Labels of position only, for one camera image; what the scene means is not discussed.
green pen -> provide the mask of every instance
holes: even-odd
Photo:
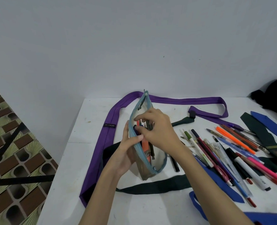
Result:
[[[201,148],[199,147],[199,145],[194,141],[194,139],[191,137],[191,135],[189,135],[189,133],[187,131],[184,131],[185,136],[189,139],[189,141],[193,144],[193,146],[195,146],[195,148],[198,150],[198,152],[202,155],[202,157],[204,158],[204,160],[206,161],[206,163],[210,166],[213,167],[213,163],[208,159],[208,157],[204,154],[204,152],[201,150]]]

left hand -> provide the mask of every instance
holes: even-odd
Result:
[[[128,137],[128,122],[126,122],[124,131],[123,131],[123,138],[119,147],[116,149],[114,154],[110,157],[109,161],[107,162],[104,169],[110,169],[114,171],[117,175],[117,178],[120,178],[123,174],[125,174],[130,166],[135,162],[134,158],[134,147],[136,143],[139,143],[143,138],[144,135],[134,136],[129,138]]]

white wall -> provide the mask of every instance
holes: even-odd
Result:
[[[275,78],[277,0],[0,0],[0,93],[57,162],[84,97],[247,96]]]

orange highlighter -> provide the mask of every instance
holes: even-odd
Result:
[[[235,138],[234,136],[232,136],[230,133],[226,132],[225,130],[223,130],[223,129],[220,128],[219,126],[216,127],[216,130],[217,130],[220,134],[222,134],[222,135],[228,137],[228,138],[229,138],[230,140],[232,140],[233,142],[235,142],[235,143],[237,143],[238,145],[244,147],[244,148],[245,148],[248,152],[250,152],[251,154],[255,155],[255,152],[254,152],[251,148],[249,148],[247,145],[245,145],[244,143],[242,143],[241,141],[239,141],[238,139],[236,139],[236,138]]]

black bag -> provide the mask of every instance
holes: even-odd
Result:
[[[263,109],[269,109],[277,113],[277,80],[268,86],[266,92],[261,90],[253,91],[251,99],[260,104]]]

